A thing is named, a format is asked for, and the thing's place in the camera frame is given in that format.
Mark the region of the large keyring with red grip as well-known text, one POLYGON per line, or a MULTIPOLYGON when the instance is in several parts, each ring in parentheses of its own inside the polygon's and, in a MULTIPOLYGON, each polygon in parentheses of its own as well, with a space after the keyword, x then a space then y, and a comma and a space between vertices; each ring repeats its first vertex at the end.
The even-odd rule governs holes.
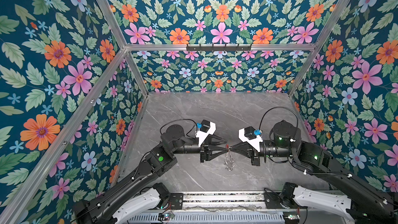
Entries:
POLYGON ((226 145, 226 149, 227 149, 226 158, 225 158, 225 160, 224 160, 224 163, 225 163, 225 166, 226 166, 226 170, 227 170, 227 171, 233 171, 233 168, 234 168, 234 159, 233 159, 233 157, 232 157, 232 153, 231 153, 231 150, 230 150, 230 146, 229 146, 228 144, 226 145))

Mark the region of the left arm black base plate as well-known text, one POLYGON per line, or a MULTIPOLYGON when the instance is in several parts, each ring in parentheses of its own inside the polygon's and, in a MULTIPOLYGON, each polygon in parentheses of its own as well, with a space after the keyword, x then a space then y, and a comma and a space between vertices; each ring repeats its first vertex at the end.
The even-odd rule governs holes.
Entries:
POLYGON ((183 193, 171 193, 169 196, 166 196, 164 203, 162 204, 161 209, 171 209, 171 210, 181 210, 183 207, 184 194, 183 193))

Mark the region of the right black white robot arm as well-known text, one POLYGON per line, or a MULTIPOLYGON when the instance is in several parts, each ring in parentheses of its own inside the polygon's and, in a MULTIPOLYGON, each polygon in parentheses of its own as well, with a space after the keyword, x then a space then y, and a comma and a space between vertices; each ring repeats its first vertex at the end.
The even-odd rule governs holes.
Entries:
POLYGON ((276 123, 265 140, 261 130, 241 129, 241 142, 231 146, 231 152, 251 159, 259 166, 260 158, 287 158, 304 175, 315 176, 339 190, 342 195, 316 193, 294 183, 285 183, 282 191, 284 205, 296 204, 321 209, 339 215, 355 224, 396 224, 398 195, 371 186, 346 169, 330 152, 301 140, 298 127, 284 120, 276 123))

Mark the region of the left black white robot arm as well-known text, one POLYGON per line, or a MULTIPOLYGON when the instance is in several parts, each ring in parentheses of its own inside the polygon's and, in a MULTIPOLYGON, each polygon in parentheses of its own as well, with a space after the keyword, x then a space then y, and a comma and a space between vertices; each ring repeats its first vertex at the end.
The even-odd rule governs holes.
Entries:
POLYGON ((93 200, 81 200, 73 207, 78 224, 124 224, 132 217, 154 208, 169 208, 170 192, 156 180, 177 164, 176 154, 200 153, 204 160, 223 154, 227 140, 216 136, 213 122, 195 123, 195 137, 181 125, 170 125, 161 141, 145 153, 138 166, 110 190, 93 200))

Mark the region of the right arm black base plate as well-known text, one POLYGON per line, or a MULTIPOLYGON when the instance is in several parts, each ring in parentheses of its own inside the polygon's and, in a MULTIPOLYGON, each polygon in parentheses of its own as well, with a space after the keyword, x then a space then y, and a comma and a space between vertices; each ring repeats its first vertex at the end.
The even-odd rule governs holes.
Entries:
POLYGON ((267 209, 290 209, 289 205, 284 204, 279 194, 265 191, 263 196, 267 209))

